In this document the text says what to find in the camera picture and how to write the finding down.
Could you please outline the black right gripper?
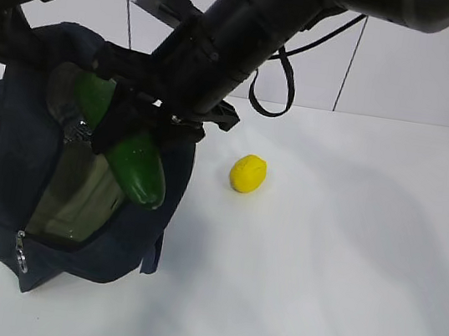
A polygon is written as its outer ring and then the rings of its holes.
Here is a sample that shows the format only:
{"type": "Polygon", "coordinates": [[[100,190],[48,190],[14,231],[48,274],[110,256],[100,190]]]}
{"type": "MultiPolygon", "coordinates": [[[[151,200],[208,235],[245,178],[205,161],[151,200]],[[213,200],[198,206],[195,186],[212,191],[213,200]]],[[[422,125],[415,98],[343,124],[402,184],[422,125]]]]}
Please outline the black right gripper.
{"type": "Polygon", "coordinates": [[[105,43],[94,56],[92,69],[102,79],[115,79],[127,94],[115,92],[102,120],[92,135],[92,150],[105,154],[132,135],[146,129],[150,104],[159,101],[164,122],[156,126],[155,143],[167,150],[180,143],[195,145],[205,138],[204,123],[213,123],[225,132],[239,122],[236,110],[220,101],[211,109],[197,113],[181,100],[181,89],[172,91],[156,69],[149,54],[105,43]]]}

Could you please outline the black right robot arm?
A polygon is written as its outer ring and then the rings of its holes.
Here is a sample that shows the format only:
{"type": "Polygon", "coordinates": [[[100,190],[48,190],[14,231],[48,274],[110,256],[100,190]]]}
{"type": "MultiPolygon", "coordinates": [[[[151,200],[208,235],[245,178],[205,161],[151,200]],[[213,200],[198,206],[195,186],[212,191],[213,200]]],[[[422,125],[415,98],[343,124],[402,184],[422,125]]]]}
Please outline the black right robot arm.
{"type": "Polygon", "coordinates": [[[163,144],[199,141],[207,121],[230,130],[238,117],[226,96],[268,60],[292,74],[286,42],[326,18],[352,11],[424,33],[449,26],[449,0],[216,0],[206,11],[190,0],[128,1],[171,33],[153,53],[108,43],[95,57],[95,74],[119,84],[94,128],[99,154],[137,132],[163,144]]]}

